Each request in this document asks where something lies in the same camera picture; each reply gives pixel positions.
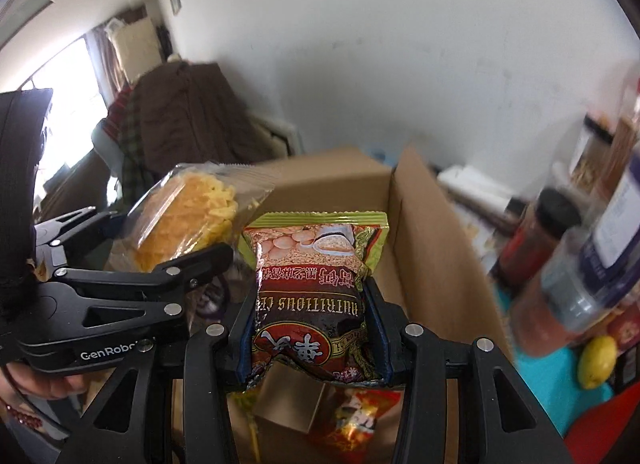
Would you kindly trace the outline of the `person's left hand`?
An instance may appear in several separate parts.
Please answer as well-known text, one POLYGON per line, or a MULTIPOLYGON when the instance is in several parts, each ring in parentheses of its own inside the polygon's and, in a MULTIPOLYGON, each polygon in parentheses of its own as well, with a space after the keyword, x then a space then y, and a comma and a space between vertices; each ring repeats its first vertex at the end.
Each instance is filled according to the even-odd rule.
POLYGON ((1 398, 11 402, 18 397, 17 390, 25 396, 44 400, 60 400, 86 392, 88 384, 82 375, 55 377, 35 372, 21 363, 9 363, 1 371, 1 398))

